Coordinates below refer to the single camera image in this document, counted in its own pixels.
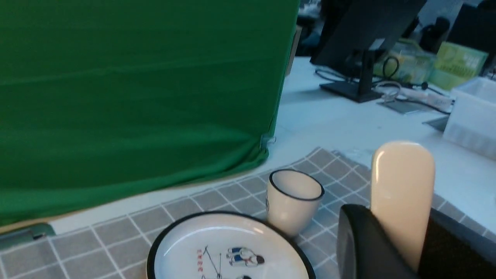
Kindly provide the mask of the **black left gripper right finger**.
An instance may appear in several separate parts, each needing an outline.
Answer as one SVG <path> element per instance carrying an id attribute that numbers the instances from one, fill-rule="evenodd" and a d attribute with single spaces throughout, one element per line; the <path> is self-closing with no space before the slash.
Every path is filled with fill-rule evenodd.
<path id="1" fill-rule="evenodd" d="M 494 279 L 495 242 L 432 208 L 418 274 L 422 279 Z"/>

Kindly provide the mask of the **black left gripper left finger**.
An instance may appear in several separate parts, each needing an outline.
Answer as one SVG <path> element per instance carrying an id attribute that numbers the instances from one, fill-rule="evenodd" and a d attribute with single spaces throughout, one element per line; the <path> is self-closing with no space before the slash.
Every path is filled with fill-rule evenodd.
<path id="1" fill-rule="evenodd" d="M 340 208 L 336 261 L 342 279 L 418 279 L 363 205 Z"/>

